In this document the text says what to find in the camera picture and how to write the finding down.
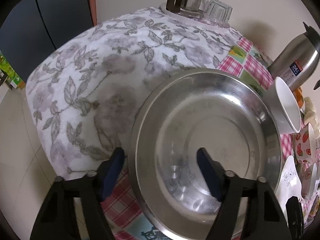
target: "stainless steel thermos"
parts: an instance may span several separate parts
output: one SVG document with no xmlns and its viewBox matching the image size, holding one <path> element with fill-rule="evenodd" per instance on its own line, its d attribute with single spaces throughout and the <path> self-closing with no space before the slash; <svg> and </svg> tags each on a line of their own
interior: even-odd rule
<svg viewBox="0 0 320 240">
<path fill-rule="evenodd" d="M 291 91 L 300 87 L 315 71 L 320 58 L 320 35 L 303 23 L 306 32 L 295 37 L 268 68 L 273 78 L 281 77 Z M 314 87 L 320 87 L 320 80 Z"/>
</svg>

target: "cabinet door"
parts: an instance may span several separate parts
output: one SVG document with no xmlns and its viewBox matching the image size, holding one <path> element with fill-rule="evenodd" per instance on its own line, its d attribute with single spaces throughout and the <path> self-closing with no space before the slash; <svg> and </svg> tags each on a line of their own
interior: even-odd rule
<svg viewBox="0 0 320 240">
<path fill-rule="evenodd" d="M 0 50 L 24 81 L 55 51 L 35 0 L 22 0 L 12 9 L 0 28 Z"/>
<path fill-rule="evenodd" d="M 88 0 L 38 0 L 56 48 L 92 27 Z"/>
</svg>

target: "strawberry mug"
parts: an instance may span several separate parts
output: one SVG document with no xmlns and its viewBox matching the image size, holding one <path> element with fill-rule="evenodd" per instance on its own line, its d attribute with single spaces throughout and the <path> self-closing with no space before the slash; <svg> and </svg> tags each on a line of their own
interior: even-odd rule
<svg viewBox="0 0 320 240">
<path fill-rule="evenodd" d="M 294 154 L 299 163 L 312 164 L 316 161 L 316 139 L 310 123 L 293 135 L 293 141 Z"/>
</svg>

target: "table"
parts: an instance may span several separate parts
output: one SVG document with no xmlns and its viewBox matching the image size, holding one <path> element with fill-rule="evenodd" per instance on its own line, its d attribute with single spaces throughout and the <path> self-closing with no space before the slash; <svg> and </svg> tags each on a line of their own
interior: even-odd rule
<svg viewBox="0 0 320 240">
<path fill-rule="evenodd" d="M 272 61 L 233 28 L 191 26 L 159 8 L 146 8 L 76 36 L 40 64 L 26 85 L 42 147 L 65 179 L 96 170 L 115 147 L 128 152 L 135 115 L 162 81 L 179 71 L 206 67 L 238 76 L 258 93 L 273 79 Z M 283 159 L 292 137 L 281 135 Z M 141 212 L 128 168 L 101 203 L 118 240 L 166 239 Z"/>
</svg>

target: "thermos lid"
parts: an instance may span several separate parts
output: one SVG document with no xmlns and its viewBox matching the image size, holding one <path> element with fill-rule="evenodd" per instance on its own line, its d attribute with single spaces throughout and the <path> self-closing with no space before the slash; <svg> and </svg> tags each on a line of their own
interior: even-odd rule
<svg viewBox="0 0 320 240">
<path fill-rule="evenodd" d="M 308 26 L 305 22 L 303 22 L 303 25 L 306 28 L 306 32 L 304 33 L 304 35 L 308 38 L 308 40 L 311 42 L 311 44 L 315 47 L 316 51 L 318 51 L 318 53 L 320 53 L 320 35 L 319 35 L 319 33 L 311 26 Z"/>
</svg>

